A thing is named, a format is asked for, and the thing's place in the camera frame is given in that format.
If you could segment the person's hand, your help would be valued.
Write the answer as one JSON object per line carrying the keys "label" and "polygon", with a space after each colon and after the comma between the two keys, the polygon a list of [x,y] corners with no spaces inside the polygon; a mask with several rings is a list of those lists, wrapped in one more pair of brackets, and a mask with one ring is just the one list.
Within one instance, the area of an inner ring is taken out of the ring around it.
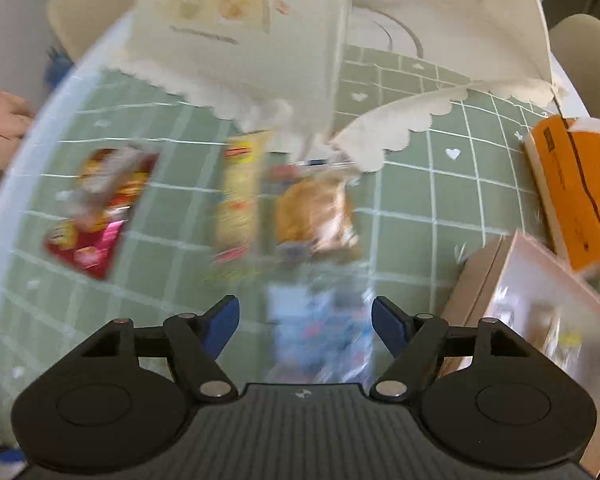
{"label": "person's hand", "polygon": [[0,90],[0,170],[12,162],[34,118],[34,111],[25,99]]}

